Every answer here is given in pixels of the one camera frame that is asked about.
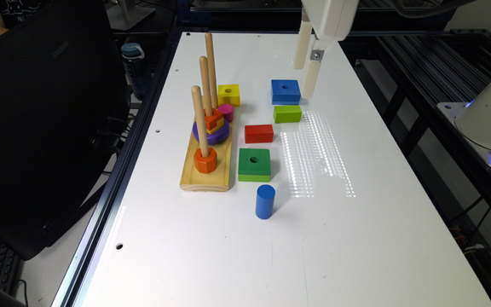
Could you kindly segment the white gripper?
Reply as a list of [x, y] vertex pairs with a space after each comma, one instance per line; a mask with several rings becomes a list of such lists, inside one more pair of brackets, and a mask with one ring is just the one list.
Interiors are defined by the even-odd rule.
[[[301, 3], [311, 23], [301, 22], [293, 64], [297, 70], [306, 69], [301, 95], [303, 99], [310, 99], [315, 91], [328, 42], [346, 39], [359, 0], [302, 0]], [[312, 26], [317, 38], [309, 45]]]

